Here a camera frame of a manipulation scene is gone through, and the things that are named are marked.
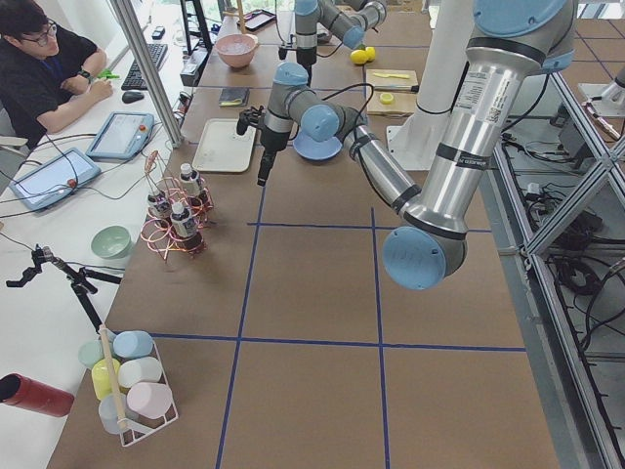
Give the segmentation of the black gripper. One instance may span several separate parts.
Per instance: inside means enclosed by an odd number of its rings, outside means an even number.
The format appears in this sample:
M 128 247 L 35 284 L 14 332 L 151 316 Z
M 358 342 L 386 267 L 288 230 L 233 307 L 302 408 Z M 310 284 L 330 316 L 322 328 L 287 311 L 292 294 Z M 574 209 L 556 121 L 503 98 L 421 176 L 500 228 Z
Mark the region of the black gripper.
M 249 127 L 261 132 L 260 143 L 264 152 L 260 161 L 257 184 L 264 187 L 270 176 L 276 155 L 286 149 L 294 121 L 289 117 L 275 114 L 268 108 L 249 107 L 238 116 L 236 133 L 244 135 Z
M 304 68 L 312 68 L 317 59 L 317 47 L 300 47 L 296 42 L 283 43 L 278 47 L 278 57 L 284 61 L 288 52 L 296 53 L 296 61 Z

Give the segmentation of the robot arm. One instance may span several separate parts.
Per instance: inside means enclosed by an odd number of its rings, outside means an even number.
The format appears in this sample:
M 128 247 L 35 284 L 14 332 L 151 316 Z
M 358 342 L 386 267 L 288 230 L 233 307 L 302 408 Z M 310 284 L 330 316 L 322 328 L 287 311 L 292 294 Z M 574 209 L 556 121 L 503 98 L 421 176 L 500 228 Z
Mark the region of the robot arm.
M 401 130 L 410 152 L 429 152 L 416 184 L 367 127 L 361 113 L 321 99 L 310 87 L 316 33 L 327 28 L 347 47 L 380 25 L 382 1 L 355 1 L 346 15 L 329 1 L 295 5 L 297 61 L 280 64 L 265 107 L 240 113 L 236 131 L 257 128 L 264 184 L 293 128 L 317 142 L 339 140 L 380 198 L 404 224 L 383 246 L 389 276 L 413 290 L 452 275 L 467 251 L 465 215 L 524 79 L 566 68 L 573 55 L 573 1 L 444 1 L 418 92 Z
M 364 45 L 365 32 L 382 24 L 387 17 L 386 1 L 346 1 L 354 10 L 348 15 L 333 1 L 300 0 L 294 2 L 295 39 L 283 43 L 278 57 L 284 61 L 294 50 L 298 64 L 310 70 L 317 59 L 317 26 L 321 24 L 351 50 Z

